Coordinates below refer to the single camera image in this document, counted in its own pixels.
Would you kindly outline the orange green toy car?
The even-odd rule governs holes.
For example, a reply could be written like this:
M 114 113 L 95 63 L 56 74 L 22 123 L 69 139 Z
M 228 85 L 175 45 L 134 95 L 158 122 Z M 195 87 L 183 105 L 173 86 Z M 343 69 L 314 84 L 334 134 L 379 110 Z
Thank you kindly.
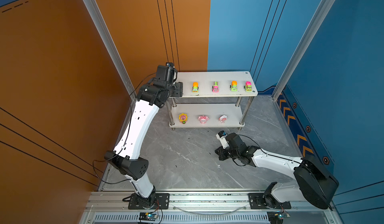
M 193 82 L 192 93 L 198 93 L 198 92 L 199 92 L 199 83 Z

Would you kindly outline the yellow flower doll toy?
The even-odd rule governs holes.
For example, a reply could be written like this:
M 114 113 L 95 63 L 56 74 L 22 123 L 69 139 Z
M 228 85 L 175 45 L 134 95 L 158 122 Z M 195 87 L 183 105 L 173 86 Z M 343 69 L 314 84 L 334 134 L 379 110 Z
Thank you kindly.
M 185 125 L 187 123 L 187 121 L 188 121 L 188 115 L 187 114 L 182 113 L 179 115 L 179 122 L 181 124 Z

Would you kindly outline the pink round head doll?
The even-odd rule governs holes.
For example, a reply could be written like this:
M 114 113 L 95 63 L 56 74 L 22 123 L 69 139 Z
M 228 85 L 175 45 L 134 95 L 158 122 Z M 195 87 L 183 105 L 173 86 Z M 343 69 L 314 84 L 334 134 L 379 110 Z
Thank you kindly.
M 228 119 L 228 116 L 222 115 L 219 117 L 219 122 L 224 124 L 227 121 L 227 119 Z

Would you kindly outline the pink sheep toy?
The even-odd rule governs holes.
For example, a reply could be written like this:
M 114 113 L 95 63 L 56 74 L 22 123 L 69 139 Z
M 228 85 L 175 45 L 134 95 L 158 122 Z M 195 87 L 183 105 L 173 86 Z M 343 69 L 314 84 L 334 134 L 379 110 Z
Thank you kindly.
M 209 119 L 210 118 L 206 115 L 198 116 L 198 120 L 199 120 L 200 124 L 206 124 Z

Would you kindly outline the pink green toy car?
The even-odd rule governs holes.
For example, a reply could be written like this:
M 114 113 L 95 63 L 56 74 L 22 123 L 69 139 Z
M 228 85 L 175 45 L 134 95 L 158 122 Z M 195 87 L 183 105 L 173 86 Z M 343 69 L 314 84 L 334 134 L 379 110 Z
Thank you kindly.
M 213 86 L 212 86 L 212 92 L 219 92 L 219 82 L 218 81 L 214 81 L 213 82 Z

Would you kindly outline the green orange toy truck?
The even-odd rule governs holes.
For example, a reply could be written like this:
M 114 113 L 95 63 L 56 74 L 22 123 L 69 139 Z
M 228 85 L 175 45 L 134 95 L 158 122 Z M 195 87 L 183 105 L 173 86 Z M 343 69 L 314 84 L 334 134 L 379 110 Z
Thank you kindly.
M 230 88 L 231 88 L 231 91 L 233 92 L 238 91 L 238 83 L 236 81 L 232 81 Z

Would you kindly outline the pink green toy truck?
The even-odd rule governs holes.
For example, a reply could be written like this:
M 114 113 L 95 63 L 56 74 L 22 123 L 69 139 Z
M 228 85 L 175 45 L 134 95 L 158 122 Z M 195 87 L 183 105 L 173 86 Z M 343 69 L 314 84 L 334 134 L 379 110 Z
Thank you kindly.
M 244 89 L 245 89 L 246 92 L 252 92 L 252 91 L 253 91 L 253 89 L 252 89 L 252 83 L 251 83 L 250 81 L 247 81 L 247 82 L 245 83 Z

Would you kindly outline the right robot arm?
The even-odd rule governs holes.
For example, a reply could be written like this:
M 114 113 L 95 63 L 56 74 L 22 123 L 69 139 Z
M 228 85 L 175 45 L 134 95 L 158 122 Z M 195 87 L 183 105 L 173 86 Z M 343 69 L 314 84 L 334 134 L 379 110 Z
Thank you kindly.
M 255 203 L 277 209 L 307 201 L 322 210 L 330 208 L 339 182 L 316 157 L 289 157 L 268 152 L 258 144 L 247 146 L 236 133 L 220 131 L 216 137 L 221 143 L 215 151 L 220 161 L 231 159 L 240 167 L 269 169 L 292 179 L 289 183 L 272 182 Z

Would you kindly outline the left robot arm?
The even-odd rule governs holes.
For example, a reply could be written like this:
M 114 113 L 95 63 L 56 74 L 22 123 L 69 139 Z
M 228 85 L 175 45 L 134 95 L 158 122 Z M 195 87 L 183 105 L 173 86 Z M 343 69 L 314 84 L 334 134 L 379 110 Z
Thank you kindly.
M 141 158 L 140 152 L 150 124 L 169 97 L 183 95 L 183 83 L 177 81 L 178 71 L 174 64 L 159 65 L 156 76 L 139 89 L 130 122 L 122 140 L 113 151 L 105 154 L 105 160 L 125 176 L 135 192 L 130 196 L 145 209 L 152 208 L 156 201 L 156 188 L 147 175 L 149 161 Z

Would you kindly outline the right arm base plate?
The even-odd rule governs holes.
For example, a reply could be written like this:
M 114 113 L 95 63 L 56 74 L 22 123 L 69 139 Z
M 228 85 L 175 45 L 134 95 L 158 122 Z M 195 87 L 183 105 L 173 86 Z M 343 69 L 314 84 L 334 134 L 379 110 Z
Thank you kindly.
M 248 194 L 249 204 L 252 210 L 256 209 L 285 209 L 292 208 L 290 202 L 280 203 L 272 195 L 264 195 L 262 193 L 250 193 Z

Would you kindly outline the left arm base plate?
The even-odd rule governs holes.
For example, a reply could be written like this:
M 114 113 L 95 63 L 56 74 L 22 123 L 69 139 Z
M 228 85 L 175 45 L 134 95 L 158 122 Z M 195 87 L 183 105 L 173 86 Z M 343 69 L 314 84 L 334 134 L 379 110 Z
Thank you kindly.
M 156 209 L 167 210 L 170 203 L 169 193 L 152 193 L 148 198 L 133 193 L 129 198 L 129 210 Z

